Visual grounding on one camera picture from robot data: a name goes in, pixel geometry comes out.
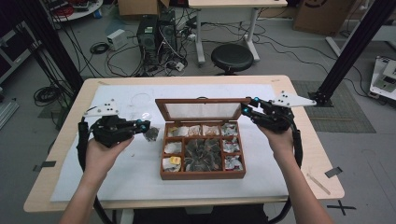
black tape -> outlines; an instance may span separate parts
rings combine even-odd
[[[343,204],[341,203],[340,200],[338,200],[338,204],[340,204],[340,205],[339,205],[339,206],[337,206],[337,205],[327,205],[327,207],[328,207],[328,208],[337,208],[337,209],[341,209],[341,212],[343,213],[344,216],[347,215],[346,209],[357,210],[356,207],[354,207],[354,206],[343,206]]]
[[[324,173],[327,177],[332,177],[334,175],[339,175],[343,172],[343,170],[341,170],[341,168],[339,166],[332,168],[330,171]]]
[[[56,164],[56,161],[43,161],[43,162],[41,162],[41,166],[35,165],[35,167],[33,167],[33,171],[34,172],[40,172],[41,168],[43,168],[43,167],[54,167],[55,164]]]
[[[41,163],[41,167],[54,167],[56,164],[56,161],[43,161]]]

black metal pole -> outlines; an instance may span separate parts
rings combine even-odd
[[[317,101],[318,105],[326,105],[330,101],[335,89],[340,85],[349,69],[358,60],[365,47],[389,18],[395,7],[395,0],[374,1],[341,52],[329,75],[326,76],[317,92],[310,94],[312,100]]]

human hand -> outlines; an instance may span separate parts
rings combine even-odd
[[[105,147],[91,139],[87,147],[84,175],[95,181],[103,181],[107,172],[113,167],[116,158],[131,144],[132,140],[134,140],[133,137],[112,147]]]
[[[259,125],[257,125],[257,127],[267,136],[270,147],[274,151],[274,157],[276,160],[288,156],[293,157],[293,137],[291,134],[291,128],[288,128],[283,133],[274,133]]]

wooden box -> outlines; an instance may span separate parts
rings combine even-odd
[[[246,173],[236,99],[156,99],[166,120],[163,180],[236,179]]]

white paper sheet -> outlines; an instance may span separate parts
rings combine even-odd
[[[137,85],[98,88],[92,106],[114,99],[120,109],[121,118],[138,119],[140,115],[149,113],[151,126],[161,128],[156,142],[147,142],[142,134],[137,134],[132,144],[119,155],[98,192],[101,200],[255,198],[288,194],[266,137],[245,116],[241,116],[238,120],[247,170],[243,179],[161,180],[164,120],[155,104],[155,99],[201,96],[207,98],[258,96],[263,100],[275,98],[270,85]],[[99,118],[86,120],[91,126],[97,119]],[[78,164],[77,143],[76,138],[65,158],[59,181],[51,197],[52,202],[69,201],[78,186],[82,172]]]

